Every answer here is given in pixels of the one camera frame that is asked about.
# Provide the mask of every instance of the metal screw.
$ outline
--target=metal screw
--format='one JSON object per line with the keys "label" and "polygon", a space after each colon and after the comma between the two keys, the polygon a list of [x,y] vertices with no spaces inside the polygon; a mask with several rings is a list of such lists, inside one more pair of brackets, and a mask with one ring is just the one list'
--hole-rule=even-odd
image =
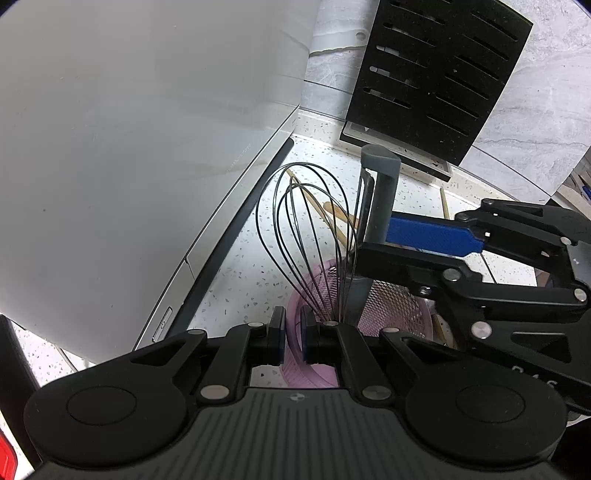
{"label": "metal screw", "polygon": [[474,322],[470,328],[472,335],[480,340],[484,340],[491,336],[492,327],[486,322]]}
{"label": "metal screw", "polygon": [[361,393],[368,400],[386,400],[392,395],[390,389],[388,387],[383,387],[382,385],[365,387]]}
{"label": "metal screw", "polygon": [[224,385],[206,385],[200,393],[208,400],[222,400],[230,394],[230,389]]}
{"label": "metal screw", "polygon": [[458,281],[462,277],[462,273],[455,268],[447,268],[443,271],[443,278],[449,281]]}
{"label": "metal screw", "polygon": [[578,301],[587,301],[587,294],[582,288],[575,288],[574,298],[576,298]]}

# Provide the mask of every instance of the pink mesh basket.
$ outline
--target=pink mesh basket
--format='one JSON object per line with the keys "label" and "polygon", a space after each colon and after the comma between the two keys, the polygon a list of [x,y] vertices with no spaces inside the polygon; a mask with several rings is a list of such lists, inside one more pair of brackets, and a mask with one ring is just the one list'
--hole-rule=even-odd
{"label": "pink mesh basket", "polygon": [[[329,297],[336,296],[337,272],[336,260],[324,264],[328,282],[322,276],[321,265],[313,270],[324,303]],[[311,277],[306,278],[311,284]],[[308,365],[303,361],[300,336],[300,309],[305,305],[302,296],[294,291],[287,306],[285,332],[289,348],[285,349],[285,360],[281,373],[290,388],[331,388],[337,387],[336,371],[328,365]],[[427,340],[433,340],[433,325],[427,304],[423,299],[410,294],[406,287],[374,281],[368,301],[359,320],[359,330],[368,336],[378,336],[385,327],[397,327],[414,333]]]}

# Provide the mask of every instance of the black rubber trim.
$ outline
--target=black rubber trim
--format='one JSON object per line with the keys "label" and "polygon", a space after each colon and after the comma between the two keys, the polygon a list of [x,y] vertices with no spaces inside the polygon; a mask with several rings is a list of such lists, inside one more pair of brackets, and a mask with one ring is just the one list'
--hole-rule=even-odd
{"label": "black rubber trim", "polygon": [[17,0],[0,0],[0,17],[15,3]]}
{"label": "black rubber trim", "polygon": [[226,258],[230,247],[236,240],[240,230],[242,230],[242,227],[248,219],[248,216],[251,214],[252,209],[255,207],[256,201],[260,197],[265,183],[269,177],[271,177],[273,172],[279,167],[279,165],[281,165],[281,163],[285,160],[287,154],[291,151],[293,146],[294,141],[291,138],[288,138],[276,153],[275,157],[273,157],[273,160],[271,160],[269,166],[265,169],[261,178],[258,180],[242,206],[238,209],[238,212],[232,219],[227,230],[224,232],[222,238],[213,249],[212,254],[207,259],[207,262],[203,266],[201,272],[199,272],[197,280],[193,284],[191,291],[189,292],[189,295],[187,295],[183,305],[180,307],[177,316],[174,318],[174,322],[170,326],[166,337],[184,332],[189,327],[189,323],[191,323],[191,320],[193,320],[193,316],[195,315],[197,308],[199,308],[199,304],[203,300],[207,289],[211,285],[217,271]]}
{"label": "black rubber trim", "polygon": [[591,14],[591,0],[579,0],[581,6]]}
{"label": "black rubber trim", "polygon": [[41,458],[25,429],[25,404],[39,385],[33,376],[11,321],[0,315],[0,411],[22,452],[33,468]]}

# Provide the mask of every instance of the marble tile wall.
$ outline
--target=marble tile wall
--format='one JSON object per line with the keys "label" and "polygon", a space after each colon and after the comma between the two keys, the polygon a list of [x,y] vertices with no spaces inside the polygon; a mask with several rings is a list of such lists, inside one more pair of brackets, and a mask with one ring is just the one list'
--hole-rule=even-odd
{"label": "marble tile wall", "polygon": [[[322,0],[315,34],[371,29],[378,0]],[[591,18],[573,0],[505,0],[534,23],[462,168],[545,203],[591,145]],[[302,106],[344,118],[363,49],[310,57]]]}

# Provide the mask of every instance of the wooden stick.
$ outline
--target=wooden stick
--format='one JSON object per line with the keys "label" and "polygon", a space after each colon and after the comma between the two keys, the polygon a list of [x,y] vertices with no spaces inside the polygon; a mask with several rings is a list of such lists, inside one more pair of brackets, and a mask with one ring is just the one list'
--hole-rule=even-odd
{"label": "wooden stick", "polygon": [[[335,207],[334,209],[334,214],[335,217],[337,217],[339,220],[344,221],[345,223],[347,222],[347,216],[345,215],[343,209],[341,207],[339,207],[338,205],[335,205],[334,203],[331,202],[324,202],[324,209],[329,212],[331,215],[333,214],[333,206]],[[355,216],[350,213],[349,214],[349,222],[351,222],[353,224],[353,226],[355,228],[357,228],[357,224],[359,223],[359,220],[357,220],[355,218]]]}
{"label": "wooden stick", "polygon": [[447,199],[445,198],[445,190],[439,189],[441,194],[441,204],[443,205],[443,217],[445,220],[449,220],[449,208],[447,208]]}
{"label": "wooden stick", "polygon": [[438,318],[438,317],[440,317],[440,315],[438,315],[438,314],[436,314],[436,313],[434,313],[434,314],[431,316],[431,322],[432,322],[432,324],[433,324],[433,329],[435,330],[435,332],[434,332],[434,333],[437,335],[437,337],[438,337],[438,338],[439,338],[439,339],[440,339],[440,340],[441,340],[443,343],[445,343],[445,344],[447,345],[446,338],[445,338],[445,333],[443,333],[443,328],[441,327],[441,323],[439,323],[439,318]]}
{"label": "wooden stick", "polygon": [[[287,174],[292,179],[294,179],[294,181],[296,183],[301,184],[301,182],[298,180],[296,175],[289,168],[287,169]],[[341,231],[341,229],[339,227],[337,227],[336,225],[333,225],[332,220],[330,218],[328,218],[328,216],[326,215],[324,210],[320,207],[320,202],[318,200],[316,200],[316,197],[314,197],[314,195],[312,195],[311,193],[309,193],[308,191],[306,191],[304,189],[302,189],[302,193],[304,194],[304,197],[306,198],[306,200],[308,200],[309,204],[312,205],[312,208],[314,210],[316,210],[316,212],[320,215],[320,217],[322,218],[324,223],[326,223],[326,225],[328,225],[328,227],[333,231],[333,233],[336,234],[337,240],[343,245],[343,247],[347,248],[347,243],[348,243],[347,237],[345,236],[345,234]]]}
{"label": "wooden stick", "polygon": [[437,333],[439,335],[442,335],[442,337],[443,337],[443,338],[441,338],[441,340],[443,340],[449,348],[453,348],[453,349],[457,350],[457,343],[456,343],[455,338],[452,335],[452,331],[449,328],[449,324],[438,313],[433,314],[432,320],[433,320],[433,323],[436,324]]}

